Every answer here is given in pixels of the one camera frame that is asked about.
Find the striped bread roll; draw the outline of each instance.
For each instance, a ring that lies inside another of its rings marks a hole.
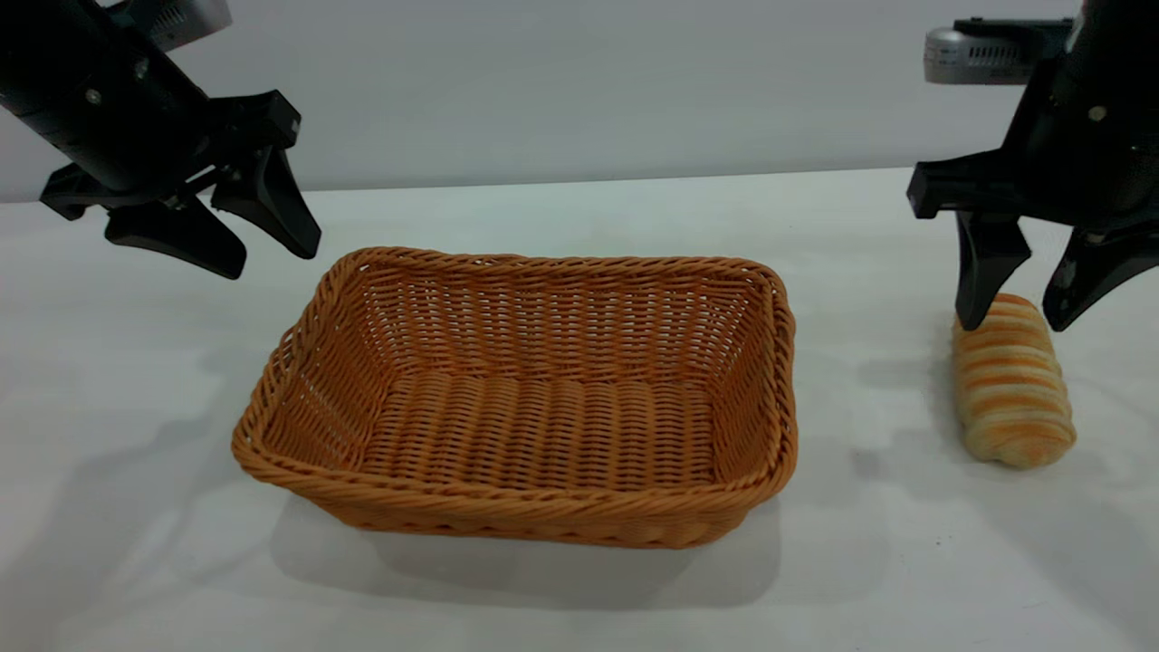
[[[998,294],[976,331],[955,323],[954,380],[965,448],[978,460],[1030,469],[1074,446],[1063,372],[1030,301]]]

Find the bread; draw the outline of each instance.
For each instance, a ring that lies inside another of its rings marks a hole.
[[[1062,368],[1030,301],[998,294],[976,331],[955,323],[954,380],[965,448],[978,460],[1030,469],[1074,446]]]

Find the white wall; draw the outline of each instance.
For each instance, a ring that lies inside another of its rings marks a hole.
[[[174,52],[211,95],[277,87],[302,185],[909,164],[996,146],[1020,90],[923,82],[926,30],[1077,0],[232,0]],[[0,198],[64,157],[0,111]]]

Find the rectangular basket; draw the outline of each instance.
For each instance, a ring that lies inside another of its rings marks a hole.
[[[793,475],[793,335],[746,259],[362,249],[233,453],[358,528],[690,548]]]

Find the basket rim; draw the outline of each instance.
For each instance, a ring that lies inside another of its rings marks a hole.
[[[447,513],[464,517],[482,515],[496,518],[551,519],[591,515],[600,519],[617,515],[630,519],[639,517],[641,507],[647,503],[649,515],[720,512],[731,510],[750,510],[779,492],[792,477],[796,466],[796,420],[792,391],[792,379],[774,374],[775,382],[782,390],[785,401],[775,402],[782,409],[777,410],[773,428],[779,441],[770,447],[765,464],[757,471],[728,483],[683,488],[648,488],[637,491],[617,491],[607,489],[531,489],[517,490],[491,485],[468,483],[425,483],[410,479],[389,478],[358,471],[328,469],[308,464],[292,457],[276,454],[262,444],[262,435],[268,431],[277,413],[269,410],[265,418],[258,422],[255,412],[258,405],[278,405],[282,395],[290,386],[279,380],[271,380],[271,371],[279,367],[279,359],[285,356],[289,346],[290,365],[280,367],[280,379],[293,378],[305,364],[304,352],[311,351],[321,336],[321,330],[308,329],[316,321],[316,313],[334,305],[343,294],[343,290],[356,279],[370,262],[389,263],[407,268],[429,269],[431,265],[440,270],[472,272],[480,274],[510,273],[512,268],[526,269],[529,265],[546,265],[560,270],[561,276],[581,272],[593,262],[599,262],[602,276],[621,276],[630,273],[639,276],[641,266],[649,268],[680,265],[692,268],[704,265],[717,274],[722,262],[731,263],[735,278],[760,277],[767,283],[772,298],[770,309],[778,318],[778,337],[774,347],[780,351],[789,365],[786,373],[792,375],[793,337],[795,320],[788,307],[788,299],[780,277],[768,266],[739,257],[724,256],[663,256],[663,257],[530,257],[516,254],[472,255],[444,254],[440,251],[415,249],[408,247],[367,247],[342,256],[322,277],[313,299],[306,306],[301,317],[283,336],[280,345],[270,356],[262,379],[254,389],[252,401],[233,433],[232,450],[241,467],[258,481],[269,482],[306,497],[319,497],[326,500],[372,500],[384,507],[421,508],[429,511],[442,507]],[[584,276],[590,277],[590,268]],[[293,337],[301,330],[305,337]]]

